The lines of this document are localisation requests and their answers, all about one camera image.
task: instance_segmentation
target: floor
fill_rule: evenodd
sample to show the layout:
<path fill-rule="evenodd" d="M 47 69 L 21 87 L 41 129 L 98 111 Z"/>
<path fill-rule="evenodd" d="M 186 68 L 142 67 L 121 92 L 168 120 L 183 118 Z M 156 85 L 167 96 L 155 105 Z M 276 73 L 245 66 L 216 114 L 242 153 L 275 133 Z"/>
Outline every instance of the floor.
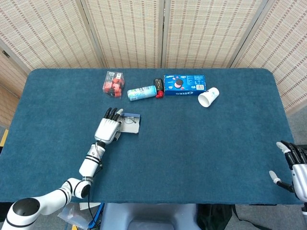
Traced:
<path fill-rule="evenodd" d="M 307 144 L 307 107 L 288 117 L 289 125 L 296 144 Z M 241 219 L 272 230 L 306 229 L 300 205 L 246 206 L 237 205 L 237 213 Z M 49 216 L 40 216 L 35 223 L 35 230 L 63 230 L 66 223 L 57 217 L 59 211 Z M 235 215 L 230 219 L 226 230 L 255 230 L 253 225 L 239 221 Z"/>

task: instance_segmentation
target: blue tablecloth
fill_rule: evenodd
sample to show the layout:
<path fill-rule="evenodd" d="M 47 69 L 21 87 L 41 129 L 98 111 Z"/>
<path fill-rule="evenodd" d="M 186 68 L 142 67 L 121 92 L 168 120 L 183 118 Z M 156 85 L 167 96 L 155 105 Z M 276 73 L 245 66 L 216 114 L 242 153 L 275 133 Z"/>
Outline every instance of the blue tablecloth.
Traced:
<path fill-rule="evenodd" d="M 139 134 L 106 147 L 92 201 L 295 204 L 273 184 L 291 175 L 275 142 L 293 141 L 273 75 L 265 69 L 115 69 L 121 99 L 102 92 L 107 69 L 37 69 L 29 74 L 0 155 L 0 201 L 41 196 L 79 167 L 108 107 L 139 113 Z M 130 102 L 126 91 L 164 74 L 204 74 L 220 96 L 209 108 L 197 96 Z"/>

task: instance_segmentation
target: paper cup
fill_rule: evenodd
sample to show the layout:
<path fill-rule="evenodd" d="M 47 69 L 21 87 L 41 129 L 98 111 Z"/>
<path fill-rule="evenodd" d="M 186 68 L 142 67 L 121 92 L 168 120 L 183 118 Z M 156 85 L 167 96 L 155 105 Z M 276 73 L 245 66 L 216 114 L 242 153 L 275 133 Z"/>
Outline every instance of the paper cup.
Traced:
<path fill-rule="evenodd" d="M 209 107 L 218 95 L 220 95 L 220 92 L 217 88 L 213 87 L 198 95 L 198 101 L 203 107 Z"/>

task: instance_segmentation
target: cylindrical can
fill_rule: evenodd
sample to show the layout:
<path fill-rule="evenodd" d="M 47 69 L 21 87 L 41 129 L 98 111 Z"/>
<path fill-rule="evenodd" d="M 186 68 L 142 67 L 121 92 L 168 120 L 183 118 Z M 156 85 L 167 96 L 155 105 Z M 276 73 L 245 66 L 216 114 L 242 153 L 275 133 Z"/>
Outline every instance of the cylindrical can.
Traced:
<path fill-rule="evenodd" d="M 130 101 L 135 101 L 147 97 L 155 97 L 157 95 L 157 89 L 154 85 L 151 85 L 134 90 L 128 90 L 127 94 Z"/>

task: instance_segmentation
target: beige screen panel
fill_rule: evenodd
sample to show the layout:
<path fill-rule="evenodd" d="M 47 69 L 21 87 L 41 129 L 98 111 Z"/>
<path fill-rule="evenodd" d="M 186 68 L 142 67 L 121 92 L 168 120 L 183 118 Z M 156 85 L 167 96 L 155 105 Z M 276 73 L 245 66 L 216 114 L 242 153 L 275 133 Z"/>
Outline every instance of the beige screen panel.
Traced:
<path fill-rule="evenodd" d="M 2 0 L 0 27 L 0 39 L 31 70 L 99 67 L 73 0 Z"/>
<path fill-rule="evenodd" d="M 171 0 L 165 66 L 226 67 L 261 3 Z"/>
<path fill-rule="evenodd" d="M 26 76 L 17 70 L 4 54 L 0 53 L 0 85 L 20 97 L 25 81 Z"/>
<path fill-rule="evenodd" d="M 107 67 L 160 67 L 163 23 L 160 12 L 163 13 L 163 1 L 85 2 Z"/>
<path fill-rule="evenodd" d="M 236 64 L 270 70 L 286 111 L 307 103 L 307 1 L 277 0 Z"/>
<path fill-rule="evenodd" d="M 0 86 L 0 124 L 9 127 L 14 117 L 18 98 Z"/>

